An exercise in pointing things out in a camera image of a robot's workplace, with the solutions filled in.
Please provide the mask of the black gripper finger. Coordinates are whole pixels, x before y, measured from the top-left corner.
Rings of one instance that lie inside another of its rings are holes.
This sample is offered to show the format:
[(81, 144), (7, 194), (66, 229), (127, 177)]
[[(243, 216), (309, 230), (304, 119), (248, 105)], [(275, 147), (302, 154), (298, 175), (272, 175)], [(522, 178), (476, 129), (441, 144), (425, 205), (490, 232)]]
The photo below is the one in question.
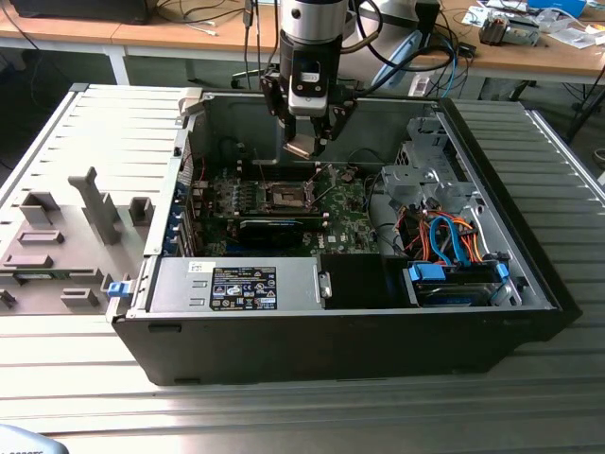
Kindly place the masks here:
[(313, 156), (320, 156), (329, 141), (336, 141), (357, 107), (354, 90), (335, 87), (328, 95), (325, 113), (312, 118), (315, 139)]
[(277, 73), (263, 75), (260, 87), (264, 95), (268, 112), (275, 116), (284, 129), (284, 143), (289, 144), (296, 137), (296, 117), (288, 107), (285, 79)]

